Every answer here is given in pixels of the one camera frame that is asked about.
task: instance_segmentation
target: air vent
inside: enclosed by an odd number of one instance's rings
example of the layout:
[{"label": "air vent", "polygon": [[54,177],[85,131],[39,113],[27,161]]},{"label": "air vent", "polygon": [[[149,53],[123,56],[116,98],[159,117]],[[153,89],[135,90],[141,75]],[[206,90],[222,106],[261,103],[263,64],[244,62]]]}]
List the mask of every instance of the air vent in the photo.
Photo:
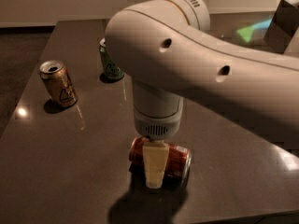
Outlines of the air vent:
[{"label": "air vent", "polygon": [[164,126],[156,126],[156,125],[150,125],[146,127],[146,132],[150,135],[164,135],[168,132],[168,129]]},{"label": "air vent", "polygon": [[196,0],[188,0],[194,7],[199,7],[200,4]]}]

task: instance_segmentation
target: green can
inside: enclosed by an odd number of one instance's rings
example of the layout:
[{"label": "green can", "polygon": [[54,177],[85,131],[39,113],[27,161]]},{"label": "green can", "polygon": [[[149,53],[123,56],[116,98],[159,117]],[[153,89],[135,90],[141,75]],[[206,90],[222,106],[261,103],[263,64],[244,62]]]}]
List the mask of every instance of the green can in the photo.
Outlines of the green can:
[{"label": "green can", "polygon": [[118,81],[123,78],[124,73],[118,66],[116,66],[109,58],[106,50],[105,39],[100,41],[100,55],[103,65],[104,76],[108,81]]}]

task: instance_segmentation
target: can top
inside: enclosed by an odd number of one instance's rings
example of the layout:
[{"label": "can top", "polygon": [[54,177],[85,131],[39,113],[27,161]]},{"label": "can top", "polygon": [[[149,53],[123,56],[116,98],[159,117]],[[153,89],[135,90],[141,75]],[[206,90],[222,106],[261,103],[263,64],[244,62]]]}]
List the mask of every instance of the can top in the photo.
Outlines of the can top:
[{"label": "can top", "polygon": [[60,71],[63,67],[64,63],[62,61],[51,60],[42,63],[39,67],[39,71],[44,74],[53,74]]},{"label": "can top", "polygon": [[105,47],[106,47],[105,39],[104,39],[104,38],[100,41],[100,46],[101,46],[102,48],[105,48]]}]

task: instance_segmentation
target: red can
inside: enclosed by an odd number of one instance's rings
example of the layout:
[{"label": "red can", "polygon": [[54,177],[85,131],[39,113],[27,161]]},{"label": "red can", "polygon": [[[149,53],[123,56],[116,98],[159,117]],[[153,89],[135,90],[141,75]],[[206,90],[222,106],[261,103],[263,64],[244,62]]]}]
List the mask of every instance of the red can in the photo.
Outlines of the red can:
[{"label": "red can", "polygon": [[[129,155],[129,160],[136,166],[143,167],[142,147],[149,139],[145,137],[135,138]],[[165,175],[184,179],[188,173],[191,163],[192,154],[186,147],[168,144],[169,155],[165,167]]]}]

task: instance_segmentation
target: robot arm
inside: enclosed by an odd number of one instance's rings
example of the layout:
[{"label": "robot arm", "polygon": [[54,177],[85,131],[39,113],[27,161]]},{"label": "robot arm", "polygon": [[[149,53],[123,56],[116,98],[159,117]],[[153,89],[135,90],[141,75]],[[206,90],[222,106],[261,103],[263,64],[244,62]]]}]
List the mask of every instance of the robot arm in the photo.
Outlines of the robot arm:
[{"label": "robot arm", "polygon": [[298,148],[299,60],[228,44],[208,29],[202,0],[153,0],[111,19],[107,50],[133,78],[137,130],[152,139],[172,136],[183,96],[271,142]]}]

